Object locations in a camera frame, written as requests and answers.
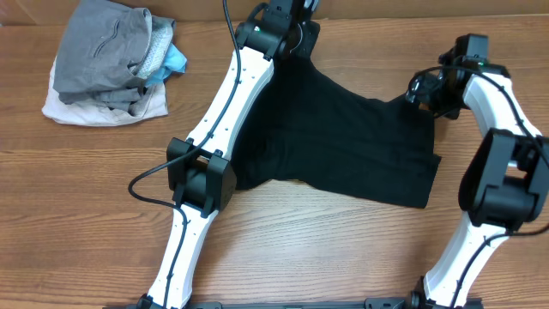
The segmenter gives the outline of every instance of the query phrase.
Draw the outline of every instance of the wood grain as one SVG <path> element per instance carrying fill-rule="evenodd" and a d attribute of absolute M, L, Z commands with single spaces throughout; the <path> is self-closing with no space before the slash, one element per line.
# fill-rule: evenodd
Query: wood grain
<path fill-rule="evenodd" d="M 320 21 L 313 62 L 344 87 L 390 100 L 455 37 L 485 33 L 529 119 L 549 131 L 549 17 Z M 116 128 L 55 124 L 40 108 L 63 27 L 0 29 L 0 308 L 135 303 L 164 253 L 171 212 L 126 191 L 208 109 L 230 62 L 222 22 L 179 23 L 186 74 L 167 83 L 170 115 Z M 404 209 L 272 181 L 236 194 L 211 227 L 194 300 L 363 300 L 404 295 L 438 260 L 459 220 L 461 176 L 480 143 L 470 112 L 437 123 L 443 157 L 427 209 Z M 168 199 L 166 175 L 142 194 Z M 525 226 L 534 229 L 549 220 Z M 549 242 L 507 242 L 472 295 L 488 308 L 549 308 Z"/>
<path fill-rule="evenodd" d="M 4 19 L 5 24 L 64 25 L 68 22 L 78 0 L 2 0 L 17 2 L 28 14 L 13 15 Z M 235 21 L 244 20 L 251 8 L 262 0 L 228 1 L 231 17 Z M 224 15 L 219 0 L 115 0 L 130 7 L 146 7 L 153 14 L 169 16 L 177 21 L 223 21 Z M 402 17 L 445 17 L 482 15 L 523 15 L 547 14 L 549 2 L 546 0 L 322 0 L 315 18 L 402 18 Z"/>

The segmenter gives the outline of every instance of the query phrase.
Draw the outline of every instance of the pile of clothes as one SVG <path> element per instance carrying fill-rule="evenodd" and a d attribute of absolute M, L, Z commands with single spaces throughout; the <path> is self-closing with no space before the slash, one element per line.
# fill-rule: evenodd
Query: pile of clothes
<path fill-rule="evenodd" d="M 60 124 L 113 126 L 167 115 L 164 80 L 184 73 L 175 21 L 106 0 L 82 0 L 50 73 L 42 112 Z"/>

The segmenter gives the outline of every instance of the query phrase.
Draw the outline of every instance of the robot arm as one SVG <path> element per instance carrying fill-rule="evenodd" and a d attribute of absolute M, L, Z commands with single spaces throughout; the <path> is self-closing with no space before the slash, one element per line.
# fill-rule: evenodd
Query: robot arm
<path fill-rule="evenodd" d="M 284 61 L 290 53 L 297 57 L 310 56 L 320 31 L 320 26 L 310 21 L 317 5 L 318 0 L 271 0 L 270 4 L 259 4 L 248 21 L 238 25 L 236 41 L 241 58 L 240 80 L 230 105 L 211 138 L 196 154 L 188 161 L 168 167 L 173 200 L 181 205 L 187 216 L 187 230 L 184 233 L 181 213 L 178 209 L 173 210 L 172 232 L 160 271 L 137 308 L 183 308 L 189 302 L 196 262 L 208 228 L 228 204 L 236 185 L 230 160 L 240 127 L 257 95 L 274 74 L 275 61 Z M 259 21 L 255 15 L 261 9 L 264 13 Z M 210 108 L 186 141 L 172 139 L 167 149 L 168 161 L 198 148 L 205 140 L 212 123 L 221 115 L 229 99 L 237 72 L 237 51 L 234 51 L 225 80 Z M 173 261 L 175 264 L 170 274 Z M 170 284 L 166 291 L 169 276 Z"/>
<path fill-rule="evenodd" d="M 547 150 L 549 141 L 526 119 L 513 95 L 507 70 L 487 62 L 487 44 L 487 37 L 473 34 L 460 37 L 456 47 L 441 57 L 441 63 L 477 68 L 479 73 L 504 87 L 525 128 L 537 136 Z M 447 111 L 447 106 L 443 105 L 449 101 L 457 102 L 458 108 L 470 109 L 484 141 L 460 186 L 461 222 L 443 255 L 416 290 L 418 297 L 409 301 L 407 308 L 481 308 L 480 304 L 466 305 L 468 291 L 490 256 L 509 237 L 499 237 L 484 247 L 473 260 L 460 287 L 457 287 L 458 282 L 469 260 L 486 239 L 515 232 L 523 222 L 536 219 L 546 200 L 549 170 L 517 125 L 510 103 L 494 85 L 480 76 L 467 76 L 459 71 L 443 70 L 437 80 L 445 81 L 444 85 L 438 94 L 428 98 L 432 100 L 428 105 Z M 457 118 L 455 113 L 450 117 Z M 507 176 L 507 167 L 517 167 L 526 176 L 524 179 Z"/>

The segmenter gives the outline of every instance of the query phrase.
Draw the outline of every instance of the black cloth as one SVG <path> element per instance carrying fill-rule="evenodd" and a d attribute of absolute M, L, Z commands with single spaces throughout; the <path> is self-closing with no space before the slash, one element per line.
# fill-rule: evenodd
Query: black cloth
<path fill-rule="evenodd" d="M 353 94 L 310 59 L 274 71 L 232 153 L 237 190 L 298 179 L 324 191 L 424 208 L 440 157 L 430 112 Z"/>

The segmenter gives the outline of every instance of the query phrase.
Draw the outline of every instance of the blue cloth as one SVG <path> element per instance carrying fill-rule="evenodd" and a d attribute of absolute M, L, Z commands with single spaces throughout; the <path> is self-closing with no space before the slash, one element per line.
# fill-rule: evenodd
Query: blue cloth
<path fill-rule="evenodd" d="M 184 73 L 186 65 L 187 58 L 171 43 L 162 66 L 147 79 L 145 87 L 164 82 L 172 72 Z"/>

